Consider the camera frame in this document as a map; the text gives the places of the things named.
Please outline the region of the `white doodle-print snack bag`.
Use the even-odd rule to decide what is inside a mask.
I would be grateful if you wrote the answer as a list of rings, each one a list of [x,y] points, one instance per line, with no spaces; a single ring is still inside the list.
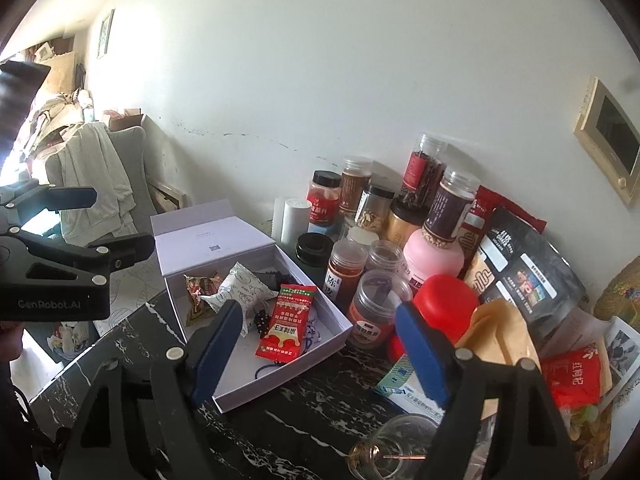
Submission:
[[[276,298],[278,293],[269,289],[242,263],[235,263],[222,281],[218,292],[203,299],[218,313],[228,300],[236,301],[243,315],[241,336],[246,337],[252,330],[255,308],[258,304]]]

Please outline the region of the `black white polka-dot scrunchie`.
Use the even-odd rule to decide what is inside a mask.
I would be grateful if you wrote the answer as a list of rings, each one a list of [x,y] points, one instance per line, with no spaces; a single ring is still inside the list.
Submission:
[[[253,326],[260,338],[267,335],[270,323],[271,315],[265,309],[259,310],[254,314]]]

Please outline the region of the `red snack packet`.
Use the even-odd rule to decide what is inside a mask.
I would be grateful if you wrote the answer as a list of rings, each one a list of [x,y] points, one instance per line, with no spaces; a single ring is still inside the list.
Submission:
[[[268,330],[260,338],[255,356],[288,364],[304,353],[308,318],[316,292],[314,285],[281,286]]]

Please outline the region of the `white cloth garment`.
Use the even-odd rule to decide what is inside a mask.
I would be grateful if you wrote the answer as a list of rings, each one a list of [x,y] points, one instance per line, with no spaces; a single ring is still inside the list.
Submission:
[[[58,152],[62,185],[93,188],[96,202],[89,208],[61,212],[64,240],[88,246],[107,235],[136,234],[131,215],[136,206],[134,192],[106,125],[86,122],[72,131]]]

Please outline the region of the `brown patterned snack packet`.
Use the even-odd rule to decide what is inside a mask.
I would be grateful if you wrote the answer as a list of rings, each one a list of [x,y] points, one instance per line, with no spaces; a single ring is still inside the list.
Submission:
[[[186,314],[186,325],[191,326],[215,314],[213,308],[203,297],[215,295],[224,279],[218,273],[207,276],[184,274],[183,277],[190,301],[190,310]]]

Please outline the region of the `kraft paper pouch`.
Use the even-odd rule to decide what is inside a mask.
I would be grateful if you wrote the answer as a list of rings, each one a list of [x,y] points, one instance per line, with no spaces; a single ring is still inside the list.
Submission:
[[[454,348],[467,348],[485,362],[515,365],[527,358],[540,367],[523,315],[504,299],[478,306],[472,313],[469,328]]]

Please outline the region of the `blue white medicine box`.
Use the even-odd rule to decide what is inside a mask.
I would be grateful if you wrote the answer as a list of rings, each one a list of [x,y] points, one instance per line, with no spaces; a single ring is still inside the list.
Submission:
[[[426,416],[436,426],[442,421],[444,411],[425,395],[408,356],[402,356],[374,390],[407,414]]]

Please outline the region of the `clear glass mug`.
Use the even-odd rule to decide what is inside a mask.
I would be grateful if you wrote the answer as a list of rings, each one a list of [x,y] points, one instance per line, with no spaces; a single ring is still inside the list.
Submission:
[[[347,467],[356,479],[413,479],[436,431],[437,425],[424,415],[396,416],[352,447]]]

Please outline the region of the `grey upholstered chair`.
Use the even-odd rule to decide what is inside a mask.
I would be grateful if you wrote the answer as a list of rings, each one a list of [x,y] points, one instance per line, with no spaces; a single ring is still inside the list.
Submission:
[[[136,202],[136,206],[134,207],[134,210],[131,211],[131,215],[132,220],[134,220],[134,226],[138,230],[137,233],[151,233],[151,218],[156,215],[156,210],[151,200],[148,181],[146,180],[144,170],[145,131],[142,127],[135,126],[116,132],[108,130],[108,136],[110,137],[114,148],[124,165],[132,187],[132,192],[134,192],[134,201]],[[56,186],[63,186],[61,179],[61,164],[58,160],[58,153],[51,155],[47,159],[46,174],[50,183]],[[109,237],[114,236],[107,235],[96,240],[96,242],[106,240]]]

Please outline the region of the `black printed foil bag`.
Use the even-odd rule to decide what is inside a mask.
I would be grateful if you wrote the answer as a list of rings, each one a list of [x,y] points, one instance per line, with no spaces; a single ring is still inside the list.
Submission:
[[[516,307],[538,348],[571,310],[588,304],[586,288],[570,264],[529,223],[503,207],[489,219],[464,281],[483,304],[503,299]]]

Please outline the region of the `orange-label clear jar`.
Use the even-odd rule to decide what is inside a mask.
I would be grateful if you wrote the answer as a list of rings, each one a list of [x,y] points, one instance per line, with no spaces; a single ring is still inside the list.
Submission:
[[[395,313],[413,298],[410,285],[398,274],[371,270],[363,274],[347,310],[352,323],[349,341],[360,349],[375,349],[395,328]]]

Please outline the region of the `black lid dark jar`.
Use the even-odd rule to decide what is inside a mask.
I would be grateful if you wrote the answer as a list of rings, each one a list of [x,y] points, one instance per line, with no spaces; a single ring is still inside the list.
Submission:
[[[320,233],[304,233],[296,242],[295,261],[314,284],[320,286],[333,248],[333,240]]]

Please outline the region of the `brown-label tall jar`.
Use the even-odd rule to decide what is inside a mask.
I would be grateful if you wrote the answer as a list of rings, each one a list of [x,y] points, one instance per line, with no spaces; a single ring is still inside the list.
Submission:
[[[355,218],[364,187],[372,176],[373,160],[363,156],[349,155],[343,159],[341,182],[341,214]]]

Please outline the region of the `framed wall picture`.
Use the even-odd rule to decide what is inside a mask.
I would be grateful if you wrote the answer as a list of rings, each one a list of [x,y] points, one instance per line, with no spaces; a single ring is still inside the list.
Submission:
[[[108,44],[110,43],[111,29],[112,29],[114,15],[115,15],[115,10],[114,9],[109,10],[108,13],[105,15],[105,18],[101,22],[99,43],[98,43],[99,58],[102,58],[102,56],[107,54]]]

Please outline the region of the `wall intercom panel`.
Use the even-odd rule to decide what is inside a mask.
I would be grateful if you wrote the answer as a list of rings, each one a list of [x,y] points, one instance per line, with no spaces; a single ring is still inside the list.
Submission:
[[[639,130],[598,77],[589,78],[574,136],[630,207],[639,194]]]

